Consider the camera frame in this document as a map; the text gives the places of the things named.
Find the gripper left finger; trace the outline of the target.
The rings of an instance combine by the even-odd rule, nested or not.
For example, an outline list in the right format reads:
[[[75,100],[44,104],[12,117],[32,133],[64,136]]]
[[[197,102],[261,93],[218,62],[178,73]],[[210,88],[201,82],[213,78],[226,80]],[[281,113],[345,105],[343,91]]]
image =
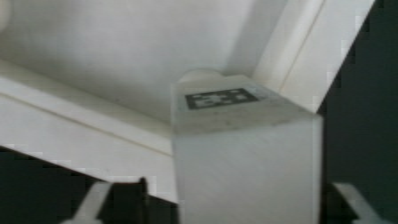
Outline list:
[[[149,183],[98,181],[60,224],[178,224],[178,205],[149,195]]]

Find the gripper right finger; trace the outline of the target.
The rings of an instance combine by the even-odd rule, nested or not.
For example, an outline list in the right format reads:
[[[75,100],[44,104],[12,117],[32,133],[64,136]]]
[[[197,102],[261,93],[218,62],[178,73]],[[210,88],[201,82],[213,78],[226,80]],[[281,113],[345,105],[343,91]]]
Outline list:
[[[380,216],[348,183],[327,185],[322,200],[322,224],[380,224]]]

